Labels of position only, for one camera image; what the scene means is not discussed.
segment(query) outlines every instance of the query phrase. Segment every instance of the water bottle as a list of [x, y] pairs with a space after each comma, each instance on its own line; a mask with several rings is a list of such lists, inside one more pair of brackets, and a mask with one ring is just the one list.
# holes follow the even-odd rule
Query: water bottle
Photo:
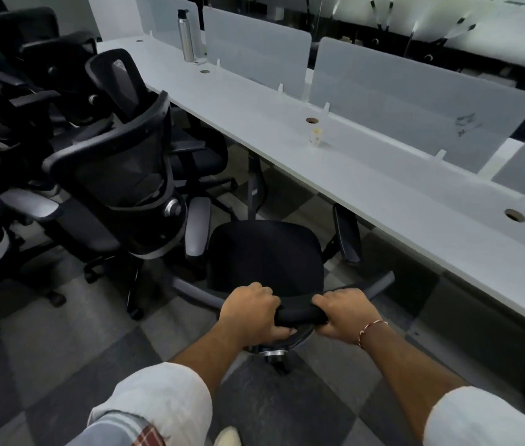
[[186, 14], [188, 9], [178, 9], [178, 28], [180, 29], [180, 42], [184, 52], [186, 62], [194, 61], [194, 51], [192, 50], [192, 37], [190, 36], [190, 22]]

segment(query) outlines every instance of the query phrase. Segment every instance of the white desk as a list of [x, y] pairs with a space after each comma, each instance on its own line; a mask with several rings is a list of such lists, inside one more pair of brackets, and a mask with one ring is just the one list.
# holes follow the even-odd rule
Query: white desk
[[[525, 223], [503, 214], [525, 214], [519, 194], [149, 36], [98, 47], [125, 48], [152, 90], [525, 316]], [[308, 117], [330, 145], [309, 145]]]

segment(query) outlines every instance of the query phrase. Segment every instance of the rolled-up sleeve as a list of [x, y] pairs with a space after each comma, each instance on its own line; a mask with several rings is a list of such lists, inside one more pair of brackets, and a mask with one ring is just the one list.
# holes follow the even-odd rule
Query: rolled-up sleeve
[[88, 425], [107, 412], [140, 416], [153, 425], [166, 446], [202, 446], [213, 413], [205, 382], [192, 369], [161, 363], [135, 372], [89, 415]]
[[525, 446], [525, 415], [475, 387], [446, 394], [434, 406], [424, 446]]

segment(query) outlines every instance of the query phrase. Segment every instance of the beige shoe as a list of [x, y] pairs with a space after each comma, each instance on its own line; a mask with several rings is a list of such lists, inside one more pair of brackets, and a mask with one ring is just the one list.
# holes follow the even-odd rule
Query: beige shoe
[[235, 427], [226, 427], [217, 436], [213, 446], [242, 446], [242, 440]]

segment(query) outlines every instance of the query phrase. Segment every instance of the forearm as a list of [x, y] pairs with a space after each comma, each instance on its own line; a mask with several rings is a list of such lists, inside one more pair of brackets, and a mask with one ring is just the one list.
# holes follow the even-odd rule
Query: forearm
[[420, 440], [437, 402], [446, 393], [467, 385], [386, 324], [371, 326], [362, 336], [362, 346], [382, 372]]
[[205, 382], [212, 396], [241, 349], [242, 346], [231, 327], [217, 322], [206, 335], [170, 362], [195, 371]]

